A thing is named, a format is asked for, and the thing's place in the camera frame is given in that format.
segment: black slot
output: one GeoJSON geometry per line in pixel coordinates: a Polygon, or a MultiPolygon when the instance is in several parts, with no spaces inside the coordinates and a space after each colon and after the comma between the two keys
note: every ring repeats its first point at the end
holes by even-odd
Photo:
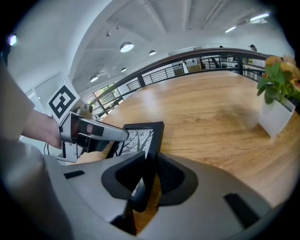
{"type": "Polygon", "coordinates": [[[237,193],[226,194],[224,199],[244,228],[250,227],[259,220],[257,214],[237,193]]]}
{"type": "Polygon", "coordinates": [[[74,171],[74,172],[65,173],[64,175],[65,175],[66,179],[69,179],[69,178],[78,177],[78,176],[83,175],[83,174],[85,174],[84,171],[78,170],[78,171],[74,171]]]}

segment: metal railing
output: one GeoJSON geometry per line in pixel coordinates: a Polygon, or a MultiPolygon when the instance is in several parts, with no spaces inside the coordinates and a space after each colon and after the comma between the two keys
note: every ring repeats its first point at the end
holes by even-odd
{"type": "Polygon", "coordinates": [[[269,56],[270,55],[235,48],[210,48],[179,53],[151,63],[127,75],[122,80],[115,83],[107,91],[103,92],[100,96],[94,99],[90,105],[124,84],[127,85],[129,91],[110,100],[107,103],[114,103],[120,100],[122,97],[133,93],[137,89],[150,84],[165,81],[182,75],[201,72],[233,71],[240,75],[245,75],[254,81],[258,81],[264,73],[264,68],[259,66],[253,66],[254,69],[247,68],[246,66],[249,65],[248,59],[266,60],[269,56]],[[193,61],[195,65],[188,66],[188,69],[191,72],[184,73],[182,62],[188,62],[189,60],[193,61]]]}

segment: picture frame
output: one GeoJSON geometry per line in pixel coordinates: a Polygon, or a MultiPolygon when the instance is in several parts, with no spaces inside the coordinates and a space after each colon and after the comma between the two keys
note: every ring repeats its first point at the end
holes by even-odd
{"type": "Polygon", "coordinates": [[[162,121],[125,124],[123,129],[129,131],[129,138],[124,142],[114,142],[106,156],[106,158],[113,158],[133,151],[145,151],[146,161],[144,168],[141,169],[142,178],[130,199],[132,209],[138,212],[146,209],[152,190],[156,173],[156,157],[160,152],[164,128],[162,121]]]}

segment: wooden table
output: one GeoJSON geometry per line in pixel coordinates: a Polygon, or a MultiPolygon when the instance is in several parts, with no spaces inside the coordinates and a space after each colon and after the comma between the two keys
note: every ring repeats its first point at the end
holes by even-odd
{"type": "MultiPolygon", "coordinates": [[[[298,177],[300,116],[294,113],[282,133],[271,139],[258,124],[263,96],[256,96],[256,85],[226,71],[182,76],[137,90],[103,122],[121,128],[163,121],[162,153],[222,168],[276,206],[287,199],[298,177]]],[[[82,161],[105,154],[84,154],[82,161]]],[[[138,231],[155,214],[158,199],[156,177],[147,210],[135,213],[138,231]]]]}

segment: handrail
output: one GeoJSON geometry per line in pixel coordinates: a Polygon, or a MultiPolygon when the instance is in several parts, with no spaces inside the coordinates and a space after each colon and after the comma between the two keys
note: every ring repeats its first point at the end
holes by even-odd
{"type": "Polygon", "coordinates": [[[237,49],[237,48],[207,48],[207,49],[198,49],[198,50],[193,50],[193,51],[189,51],[189,52],[179,53],[179,54],[158,60],[156,62],[153,62],[153,63],[127,75],[122,80],[115,83],[107,91],[103,92],[97,98],[95,98],[93,101],[91,101],[90,105],[94,104],[100,98],[106,96],[108,93],[112,92],[113,90],[117,89],[118,87],[122,86],[123,84],[131,81],[132,79],[134,79],[138,76],[141,76],[142,74],[152,71],[156,68],[160,68],[165,65],[175,63],[175,62],[178,62],[181,60],[197,58],[197,57],[202,57],[202,56],[208,56],[208,55],[213,55],[213,54],[221,55],[221,56],[230,54],[230,55],[235,55],[237,57],[242,56],[242,58],[253,58],[253,59],[259,59],[259,60],[266,60],[270,56],[270,55],[259,53],[259,52],[253,52],[250,50],[243,50],[243,49],[237,49]]]}

